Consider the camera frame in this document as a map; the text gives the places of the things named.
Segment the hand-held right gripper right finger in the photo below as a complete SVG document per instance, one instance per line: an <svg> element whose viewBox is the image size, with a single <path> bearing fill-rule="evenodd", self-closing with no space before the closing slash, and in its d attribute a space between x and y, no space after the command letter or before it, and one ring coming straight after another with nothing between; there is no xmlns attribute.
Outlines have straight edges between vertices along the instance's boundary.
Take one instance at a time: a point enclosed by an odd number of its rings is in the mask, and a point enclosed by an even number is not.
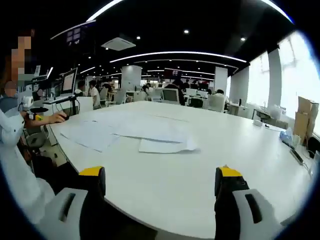
<svg viewBox="0 0 320 240"><path fill-rule="evenodd" d="M227 166L215 172L215 239L273 240L283 230L272 204Z"/></svg>

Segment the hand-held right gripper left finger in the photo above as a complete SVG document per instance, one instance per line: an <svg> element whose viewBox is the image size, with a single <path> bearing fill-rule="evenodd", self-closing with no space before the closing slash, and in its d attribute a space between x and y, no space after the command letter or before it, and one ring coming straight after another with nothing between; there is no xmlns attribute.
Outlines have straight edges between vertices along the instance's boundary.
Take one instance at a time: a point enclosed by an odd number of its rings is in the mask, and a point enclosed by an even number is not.
<svg viewBox="0 0 320 240"><path fill-rule="evenodd" d="M71 165L50 180L54 198L37 229L46 240L87 240L102 223L106 173L103 166L77 172Z"/></svg>

